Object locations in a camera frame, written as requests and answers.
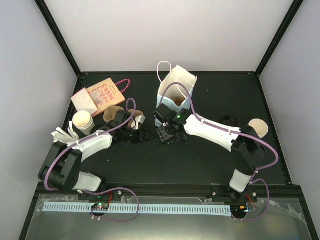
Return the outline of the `brown pulp cup carrier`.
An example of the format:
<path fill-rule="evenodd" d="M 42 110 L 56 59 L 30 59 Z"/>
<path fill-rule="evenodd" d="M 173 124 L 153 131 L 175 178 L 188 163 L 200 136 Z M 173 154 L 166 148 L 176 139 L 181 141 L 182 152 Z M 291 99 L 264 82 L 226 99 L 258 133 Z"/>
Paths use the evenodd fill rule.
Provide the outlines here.
<path fill-rule="evenodd" d="M 186 98 L 183 96 L 177 96 L 177 97 L 174 97 L 172 100 L 176 106 L 180 107 L 183 104 L 183 102 L 186 100 Z"/>

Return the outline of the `light blue paper bag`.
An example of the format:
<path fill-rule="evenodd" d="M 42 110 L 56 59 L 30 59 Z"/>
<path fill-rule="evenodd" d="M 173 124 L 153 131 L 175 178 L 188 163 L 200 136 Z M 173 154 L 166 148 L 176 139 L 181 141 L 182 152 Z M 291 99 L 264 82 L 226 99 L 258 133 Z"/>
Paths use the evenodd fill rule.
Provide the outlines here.
<path fill-rule="evenodd" d="M 162 63 L 166 63 L 170 67 L 169 74 L 162 80 L 159 75 L 159 66 Z M 157 92 L 157 103 L 158 108 L 160 104 L 165 104 L 171 110 L 177 113 L 181 109 L 190 109 L 191 103 L 187 93 L 192 96 L 194 87 L 198 80 L 198 77 L 188 72 L 183 67 L 176 65 L 172 68 L 172 65 L 168 61 L 161 61 L 157 65 L 156 69 L 158 80 L 160 85 Z M 174 97 L 184 97 L 186 100 L 181 106 L 176 106 L 173 98 Z"/>

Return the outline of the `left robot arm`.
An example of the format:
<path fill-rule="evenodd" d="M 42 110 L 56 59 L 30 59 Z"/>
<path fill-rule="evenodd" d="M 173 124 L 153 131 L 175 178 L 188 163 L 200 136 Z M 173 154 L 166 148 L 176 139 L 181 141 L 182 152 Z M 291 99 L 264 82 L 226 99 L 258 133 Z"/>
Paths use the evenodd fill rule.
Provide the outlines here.
<path fill-rule="evenodd" d="M 71 143 L 55 142 L 38 178 L 49 191 L 96 192 L 103 180 L 92 173 L 81 171 L 82 162 L 119 142 L 139 144 L 150 141 L 153 136 L 144 126 L 145 119 L 138 110 L 119 109 L 106 125 L 93 127 L 89 136 Z"/>

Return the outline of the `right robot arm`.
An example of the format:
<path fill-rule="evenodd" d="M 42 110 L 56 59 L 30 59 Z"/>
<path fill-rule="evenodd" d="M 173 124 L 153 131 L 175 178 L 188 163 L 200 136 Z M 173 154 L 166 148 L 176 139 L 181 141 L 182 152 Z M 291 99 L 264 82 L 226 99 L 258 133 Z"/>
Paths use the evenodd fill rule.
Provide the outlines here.
<path fill-rule="evenodd" d="M 159 122 L 156 132 L 162 143 L 171 144 L 174 139 L 187 141 L 188 136 L 196 136 L 235 154 L 235 169 L 229 187 L 238 193 L 245 191 L 266 154 L 262 144 L 252 139 L 258 135 L 250 126 L 241 129 L 223 125 L 196 116 L 190 109 L 176 112 L 163 103 L 155 110 L 154 117 Z"/>

